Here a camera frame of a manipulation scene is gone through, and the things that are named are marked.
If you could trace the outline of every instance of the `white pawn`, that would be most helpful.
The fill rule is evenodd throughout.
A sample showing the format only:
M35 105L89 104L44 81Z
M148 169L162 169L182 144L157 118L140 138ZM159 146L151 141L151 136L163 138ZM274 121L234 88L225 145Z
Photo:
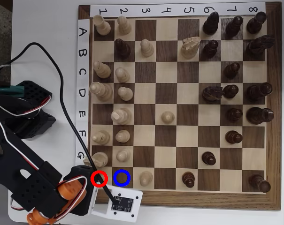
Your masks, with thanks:
M98 62L98 61L94 62L93 67L98 77L100 78L108 78L111 74L111 70L109 66L102 62Z
M126 108L117 109L112 112L111 118L113 122L124 125L130 122L131 112Z
M130 88L120 87L118 89L118 95L121 97L122 100L129 101L133 97L133 92Z
M141 41L141 52L145 57L149 57L153 54L153 45L146 39Z
M129 34L131 32L131 24L125 16L119 16L117 22L119 24L119 31L121 34Z
M130 78L130 75L127 72L127 70L124 69L124 68L121 68L121 67L119 67L115 70L115 76L117 77L117 79L120 83L125 83Z
M127 130L120 130L120 131L116 134L115 139L116 139L118 142L121 142L121 143L128 142L129 139L130 139L130 133L129 133Z
M107 101L113 94L113 89L107 83L94 82L90 85L89 90L100 101Z
M110 33L110 25L108 22L104 21L103 17L96 15L93 17L93 23L96 26L96 30L100 35L107 35Z

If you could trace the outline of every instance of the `chessboard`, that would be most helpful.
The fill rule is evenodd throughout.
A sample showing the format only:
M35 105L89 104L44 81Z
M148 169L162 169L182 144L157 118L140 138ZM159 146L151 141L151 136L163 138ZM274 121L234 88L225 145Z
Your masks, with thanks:
M120 32L117 17L103 16L111 30L100 35L90 15L92 7L79 7L79 21L89 24L89 71L85 73L89 86L109 85L112 94L103 100L87 90L88 131L81 134L86 136L91 156L98 152L108 156L107 164L99 168L107 173L108 184L116 186L113 174L125 169L130 182L124 188L142 190L143 205L280 210L281 4L266 3L267 20L255 34L246 28L254 15L241 15L243 23L234 37L226 35L226 27L236 14L220 15L213 35L203 31L209 14L128 17L128 34ZM80 27L78 34L84 34ZM250 55L246 50L249 43L264 35L274 35L274 46L259 56ZM187 59L181 48L183 40L190 37L200 37L201 41L196 55ZM130 47L126 59L116 51L115 40L119 38ZM149 57L141 52L144 39L154 48ZM209 58L204 48L211 40L218 42L218 48ZM100 78L94 62L107 65L111 75ZM229 79L224 71L232 63L238 63L240 69ZM128 81L119 81L117 68L128 72ZM272 85L272 93L250 101L246 90L266 82ZM204 98L205 88L228 85L238 87L235 97L223 96L215 101ZM118 94L120 87L129 88L133 98L124 101ZM259 125L251 123L246 113L253 107L271 109L274 119ZM131 115L124 125L112 120L112 112L122 108ZM227 112L232 108L243 112L239 120L228 120ZM164 112L174 115L170 123L162 121ZM130 134L127 142L116 140L121 130ZM106 144L92 140L101 131L109 136ZM229 131L238 132L243 140L228 143L225 136ZM129 153L123 162L117 160L122 150ZM203 160L206 152L213 155L213 165ZM140 182L144 172L152 175L146 186ZM192 187L183 182L187 172L194 176ZM253 175L266 180L271 190L262 193L252 185ZM127 176L120 173L117 180L123 183ZM104 192L99 192L97 202L107 202Z

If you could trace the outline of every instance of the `dark square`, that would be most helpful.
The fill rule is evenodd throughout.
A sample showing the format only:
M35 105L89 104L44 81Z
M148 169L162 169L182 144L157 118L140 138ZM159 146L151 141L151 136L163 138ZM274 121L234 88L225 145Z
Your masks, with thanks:
M198 83L199 62L178 62L177 83Z
M177 61L177 41L157 41L156 42L157 62Z
M176 147L176 126L155 126L155 146Z
M125 143L121 143L121 142L118 142L116 139L115 139L115 136L116 134L120 131L120 130L127 130L130 134L130 139L128 142L125 142ZM112 139L113 139L113 145L114 146L133 146L133 125L113 125L113 136L112 136Z
M154 169L154 189L175 190L176 169L175 168L155 168Z
M133 147L134 167L154 167L154 147Z
M220 190L220 170L198 169L198 190L199 191L219 191Z
M243 170L242 171L242 191L260 192L257 187L254 187L249 183L249 178L255 174L264 177L264 171L261 171L261 170Z
M198 148L177 147L176 168L198 168Z
M238 74L229 79L224 75L225 68L233 62L221 62L221 83L243 83L243 62L237 62L240 65Z
M136 20L136 41L156 40L156 20Z
M197 126L198 105L177 105L177 125Z
M94 26L94 41L114 41L115 40L115 22L114 20L107 20L110 25L110 32L107 35L100 35Z
M199 19L178 20L178 40L199 37Z
M93 104L93 124L113 124L113 104Z
M242 170L242 149L220 148L221 170Z
M220 127L199 126L198 147L220 148Z
M125 41L125 42L127 44L129 44L129 46L131 48L131 54L129 55L128 58L123 59L118 55L118 53L115 49L115 53L114 53L115 62L134 62L135 61L135 51L136 51L135 41Z
M206 46L209 40L201 41L199 46L199 61L221 61L221 41L216 40L218 42L217 53L209 58L207 57L206 53L204 52L204 46Z
M135 104L134 105L135 125L155 125L155 105Z
M155 62L135 63L135 83L155 83Z
M236 121L230 121L226 118L226 113L229 109L240 109L243 111L243 105L221 105L220 108L220 126L242 126L243 117Z
M265 147L265 127L243 127L243 148Z

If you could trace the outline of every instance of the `black pawn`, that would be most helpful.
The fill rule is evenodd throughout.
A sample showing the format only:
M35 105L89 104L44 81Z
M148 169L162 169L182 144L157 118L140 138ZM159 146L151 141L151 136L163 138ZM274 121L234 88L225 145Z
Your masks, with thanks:
M258 12L247 24L247 30L251 34L255 34L262 29L262 24L267 19L266 13Z
M212 12L211 15L203 24L203 32L207 35L213 35L218 30L219 14L217 12Z

